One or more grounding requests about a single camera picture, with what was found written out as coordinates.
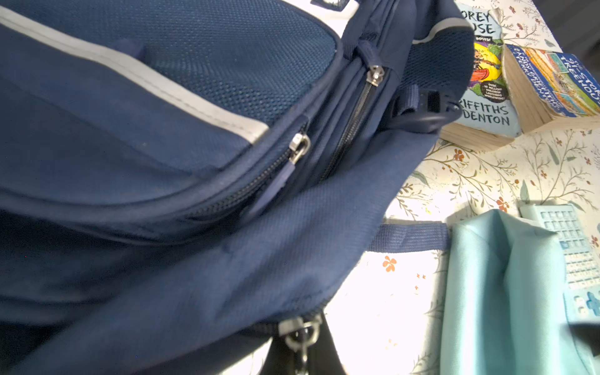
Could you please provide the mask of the navy blue backpack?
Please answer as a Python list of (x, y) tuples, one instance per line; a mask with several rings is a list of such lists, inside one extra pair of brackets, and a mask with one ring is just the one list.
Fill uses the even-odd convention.
[(4, 1), (1, 372), (332, 357), (366, 252), (444, 249), (391, 201), (461, 115), (454, 1)]

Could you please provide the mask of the treehouse book light blue cover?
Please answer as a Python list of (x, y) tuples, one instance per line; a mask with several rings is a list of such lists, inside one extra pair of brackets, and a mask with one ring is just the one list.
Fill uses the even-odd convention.
[(492, 151), (521, 134), (503, 76), (503, 31), (487, 9), (458, 7), (474, 31), (473, 73), (460, 100), (462, 116), (442, 129), (441, 138), (473, 151)]

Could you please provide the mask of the treehouse book dark blue cover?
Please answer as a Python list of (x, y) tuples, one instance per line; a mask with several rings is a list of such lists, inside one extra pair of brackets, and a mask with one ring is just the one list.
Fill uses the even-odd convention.
[(524, 134), (599, 128), (599, 83), (576, 56), (506, 44), (503, 74)]

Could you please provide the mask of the light blue pencil case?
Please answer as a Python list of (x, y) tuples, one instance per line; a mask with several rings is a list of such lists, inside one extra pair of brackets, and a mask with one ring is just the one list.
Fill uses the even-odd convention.
[(558, 236), (501, 210), (456, 223), (445, 293), (443, 374), (593, 374), (567, 318)]

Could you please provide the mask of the light blue calculator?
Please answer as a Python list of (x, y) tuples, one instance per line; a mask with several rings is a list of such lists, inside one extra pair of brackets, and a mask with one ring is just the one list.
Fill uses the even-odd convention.
[(570, 323), (599, 322), (599, 258), (572, 205), (526, 205), (520, 215), (557, 234), (563, 254), (563, 295)]

